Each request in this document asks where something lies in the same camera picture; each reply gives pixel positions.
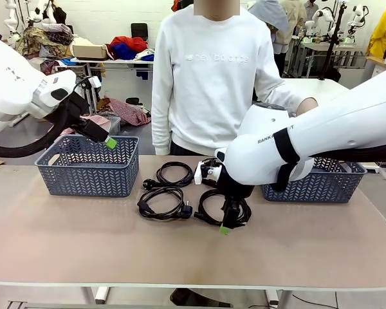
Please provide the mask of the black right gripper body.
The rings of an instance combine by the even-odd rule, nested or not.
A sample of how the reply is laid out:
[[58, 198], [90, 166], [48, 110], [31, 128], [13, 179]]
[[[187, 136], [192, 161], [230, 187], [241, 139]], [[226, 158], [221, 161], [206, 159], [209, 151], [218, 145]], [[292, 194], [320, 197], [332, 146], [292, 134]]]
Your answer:
[[238, 227], [237, 224], [240, 213], [239, 204], [242, 200], [251, 196], [254, 186], [243, 185], [235, 181], [227, 173], [226, 167], [221, 168], [217, 186], [225, 196], [222, 226], [228, 229], [235, 229]]

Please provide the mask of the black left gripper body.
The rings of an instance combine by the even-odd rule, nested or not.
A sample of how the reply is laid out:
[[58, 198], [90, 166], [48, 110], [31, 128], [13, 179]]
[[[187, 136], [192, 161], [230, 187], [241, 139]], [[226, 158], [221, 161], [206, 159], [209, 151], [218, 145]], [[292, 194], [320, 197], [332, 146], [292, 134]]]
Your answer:
[[88, 103], [78, 93], [72, 93], [67, 100], [67, 126], [92, 141], [106, 141], [108, 132], [94, 121], [81, 116], [88, 110]]

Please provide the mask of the person's left hand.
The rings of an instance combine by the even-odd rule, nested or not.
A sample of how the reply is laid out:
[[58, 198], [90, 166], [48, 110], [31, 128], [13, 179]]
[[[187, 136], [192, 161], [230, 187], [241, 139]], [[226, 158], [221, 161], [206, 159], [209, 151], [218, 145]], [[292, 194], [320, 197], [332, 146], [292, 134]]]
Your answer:
[[299, 104], [296, 111], [296, 116], [298, 117], [317, 107], [318, 107], [318, 102], [314, 98], [312, 97], [306, 98]]

